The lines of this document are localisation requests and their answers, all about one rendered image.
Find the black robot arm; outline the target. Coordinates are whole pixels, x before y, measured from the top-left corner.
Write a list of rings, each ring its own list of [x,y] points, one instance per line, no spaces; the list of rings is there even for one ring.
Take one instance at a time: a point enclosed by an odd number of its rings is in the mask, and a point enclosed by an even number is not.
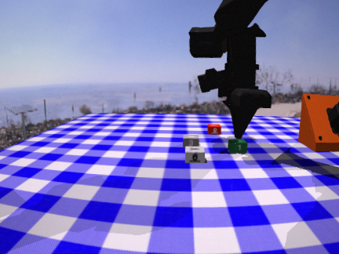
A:
[[[268,0],[223,0],[215,12],[214,27],[192,27],[189,31],[190,53],[194,58],[256,58],[256,37],[266,37],[258,24],[248,27]],[[227,51],[227,52],[226,52]],[[233,68],[211,68],[198,76],[202,93],[226,86],[234,89]],[[230,89],[231,88],[231,89]],[[339,133],[339,102],[326,109],[332,132]]]

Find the green block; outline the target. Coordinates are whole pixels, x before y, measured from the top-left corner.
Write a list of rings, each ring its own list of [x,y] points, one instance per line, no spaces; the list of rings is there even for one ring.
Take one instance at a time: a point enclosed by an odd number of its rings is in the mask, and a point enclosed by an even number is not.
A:
[[[244,139],[230,139],[228,140],[228,150],[230,153],[246,153],[248,143]]]

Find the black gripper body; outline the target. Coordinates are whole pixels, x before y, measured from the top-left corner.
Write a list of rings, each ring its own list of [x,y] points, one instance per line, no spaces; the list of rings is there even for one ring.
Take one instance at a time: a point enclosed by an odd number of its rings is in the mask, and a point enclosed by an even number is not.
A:
[[[228,102],[236,107],[271,108],[272,96],[267,90],[255,86],[256,71],[259,64],[255,59],[227,57],[224,68],[233,68],[234,89],[218,89],[218,97],[226,96]]]

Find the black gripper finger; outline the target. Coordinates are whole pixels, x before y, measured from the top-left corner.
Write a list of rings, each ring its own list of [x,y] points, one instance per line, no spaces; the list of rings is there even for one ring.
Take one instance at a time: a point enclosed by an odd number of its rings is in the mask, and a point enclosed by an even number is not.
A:
[[[236,107],[231,103],[227,103],[227,105],[232,110],[234,116],[235,138],[241,139],[257,109],[260,108]]]
[[[227,103],[231,103],[231,102],[228,102],[227,100],[223,100],[223,103],[228,107]],[[229,108],[229,110],[230,110],[230,114],[231,114],[231,121],[232,121],[232,126],[233,126],[233,130],[234,130],[234,135],[235,135],[234,116],[233,116],[232,110],[230,108]]]

